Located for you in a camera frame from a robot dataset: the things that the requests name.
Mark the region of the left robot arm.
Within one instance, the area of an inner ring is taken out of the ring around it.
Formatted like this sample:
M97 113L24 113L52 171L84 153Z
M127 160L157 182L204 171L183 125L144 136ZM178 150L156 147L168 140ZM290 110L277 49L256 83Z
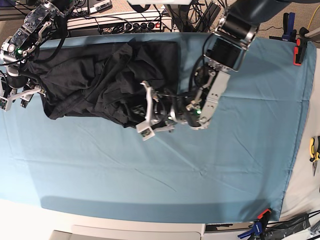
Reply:
M136 125L137 132L149 139L156 132L173 130L175 124L188 124L194 130L206 129L227 88L229 71L239 70L260 25L290 3L289 0L236 0L232 4L225 1L223 15L211 33L217 39L211 49L202 49L190 75L189 82L192 84L198 79L198 86L190 86L183 94L166 94L171 105L164 107L164 113L157 117L156 103L162 94L143 81L146 116Z

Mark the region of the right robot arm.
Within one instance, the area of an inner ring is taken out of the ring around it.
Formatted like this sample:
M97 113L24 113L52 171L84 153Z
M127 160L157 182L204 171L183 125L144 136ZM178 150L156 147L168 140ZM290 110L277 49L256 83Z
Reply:
M24 18L23 25L2 43L0 65L5 67L0 73L2 110L9 111L16 100L25 108L34 94L46 94L40 77L29 72L26 63L46 63L58 54L55 50L46 59L38 58L40 46L56 32L62 34L57 47L61 49L67 37L67 20L77 4L77 0L39 0L38 6Z

